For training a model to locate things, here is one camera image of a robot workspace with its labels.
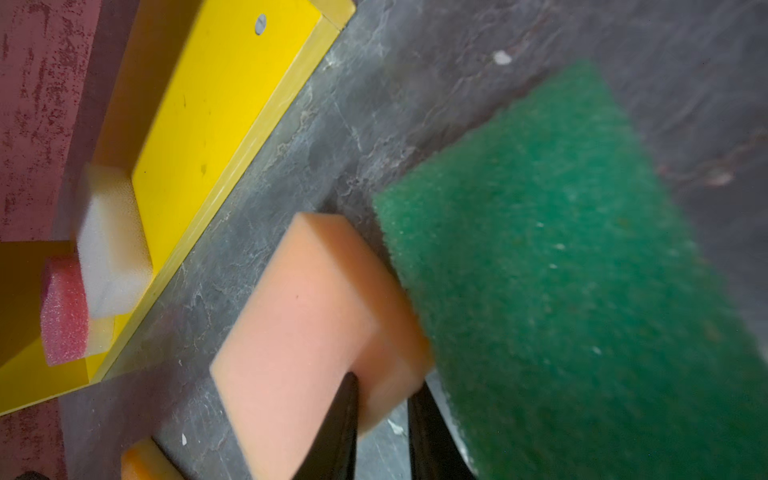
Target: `gray marble surface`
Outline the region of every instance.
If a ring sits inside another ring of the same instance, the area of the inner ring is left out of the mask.
[[[118,478],[146,435],[189,480],[249,478],[207,367],[292,215],[344,214],[386,258],[371,195],[580,58],[768,340],[765,0],[363,0],[109,378],[61,398],[70,478]],[[409,478],[404,408],[389,421],[357,478]]]

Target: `white sponge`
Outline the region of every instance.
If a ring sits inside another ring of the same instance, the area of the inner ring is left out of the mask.
[[[87,165],[78,191],[80,267],[92,319],[131,312],[152,280],[152,262],[131,179]]]

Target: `orange sponge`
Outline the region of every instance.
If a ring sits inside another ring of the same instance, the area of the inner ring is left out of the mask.
[[[152,439],[130,447],[121,458],[122,480],[184,480]]]
[[[251,473],[279,480],[301,465],[348,371],[364,432],[432,366],[407,296],[349,222],[297,214],[210,371]]]

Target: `pink sponge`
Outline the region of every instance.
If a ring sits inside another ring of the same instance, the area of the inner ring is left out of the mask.
[[[43,271],[40,330],[49,366],[109,349],[114,318],[89,320],[77,257],[48,259]]]

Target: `sponge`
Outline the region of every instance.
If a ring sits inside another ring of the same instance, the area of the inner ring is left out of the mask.
[[[484,478],[765,478],[768,376],[598,73],[374,200]]]
[[[432,367],[408,298],[349,222],[297,214],[210,371],[251,473],[282,480],[347,372],[364,432]]]
[[[152,439],[137,442],[123,453],[121,480],[184,480]]]
[[[77,257],[48,259],[42,285],[40,330],[48,366],[109,350],[114,319],[88,319]]]
[[[131,180],[87,165],[78,191],[78,255],[91,318],[129,313],[152,280],[152,263]]]

